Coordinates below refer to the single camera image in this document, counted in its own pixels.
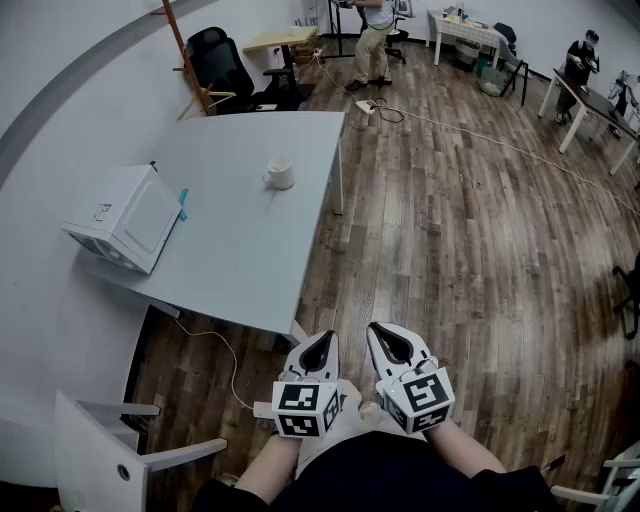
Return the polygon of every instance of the khaki pants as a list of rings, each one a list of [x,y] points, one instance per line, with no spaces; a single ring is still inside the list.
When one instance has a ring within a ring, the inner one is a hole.
[[[376,28],[368,27],[356,45],[356,79],[363,84],[383,75],[386,80],[391,80],[384,47],[387,35],[393,30],[393,25],[374,25],[374,27]]]

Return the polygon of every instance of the power strip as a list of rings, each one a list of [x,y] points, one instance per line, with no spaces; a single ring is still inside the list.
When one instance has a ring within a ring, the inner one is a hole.
[[[356,106],[360,110],[362,110],[365,114],[370,116],[374,112],[374,107],[377,107],[378,105],[376,104],[375,101],[364,100],[364,101],[356,101]]]

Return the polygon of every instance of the black office chair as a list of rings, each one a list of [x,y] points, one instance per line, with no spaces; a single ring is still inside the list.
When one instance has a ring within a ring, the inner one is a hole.
[[[235,98],[216,106],[218,114],[254,112],[259,105],[266,104],[277,105],[276,110],[288,110],[289,91],[297,91],[293,70],[280,68],[265,71],[263,74],[271,77],[271,84],[265,91],[254,94],[255,86],[235,42],[220,28],[211,27],[190,37],[187,53],[201,87],[236,93]]]
[[[406,18],[402,18],[400,16],[396,18],[394,30],[387,36],[387,47],[384,49],[384,52],[387,55],[395,57],[396,59],[400,59],[402,61],[402,64],[406,65],[407,59],[405,59],[402,55],[402,50],[393,47],[393,43],[401,43],[402,41],[406,41],[407,39],[409,39],[409,32],[407,32],[406,30],[398,30],[398,22],[404,20],[406,20]]]
[[[620,267],[615,267],[613,275],[616,274],[620,274],[627,288],[629,288],[629,296],[613,308],[613,312],[616,314],[622,313],[622,308],[630,301],[633,301],[633,331],[626,334],[627,339],[632,340],[638,332],[638,317],[640,316],[640,254],[636,256],[635,268],[629,274]]]

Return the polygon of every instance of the light wooden table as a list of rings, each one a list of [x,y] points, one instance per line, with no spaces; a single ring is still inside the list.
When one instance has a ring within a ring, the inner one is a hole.
[[[305,44],[316,32],[316,27],[298,27],[290,30],[280,30],[278,32],[265,32],[256,37],[248,46],[244,47],[244,52],[252,52],[261,48],[271,48],[273,46],[289,46],[292,44]]]
[[[243,51],[247,53],[263,48],[280,46],[282,49],[284,67],[293,69],[293,59],[291,58],[289,46],[307,43],[316,30],[316,27],[297,27],[278,32],[265,32],[264,34],[256,37],[243,49]],[[314,89],[315,84],[295,84],[295,91],[292,93],[292,101],[289,105],[289,110],[298,110],[300,103],[308,100]]]

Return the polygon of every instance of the wooden pole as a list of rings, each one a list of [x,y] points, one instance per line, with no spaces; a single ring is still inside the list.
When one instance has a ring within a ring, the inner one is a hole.
[[[173,35],[176,38],[176,43],[178,43],[178,48],[180,48],[180,54],[182,55],[182,60],[184,61],[184,67],[187,70],[187,74],[191,79],[191,84],[193,85],[193,90],[200,102],[200,106],[202,110],[207,116],[210,116],[209,107],[207,105],[206,96],[202,92],[202,88],[198,83],[198,78],[196,77],[196,72],[193,70],[193,66],[191,65],[191,59],[189,58],[187,48],[184,45],[184,41],[182,40],[182,35],[180,35],[180,29],[178,28],[178,23],[176,22],[176,17],[173,14],[173,9],[171,8],[171,4],[169,0],[162,0],[162,5],[164,6],[164,12],[167,15],[167,20],[169,21],[169,25],[171,26],[171,30],[173,31]]]

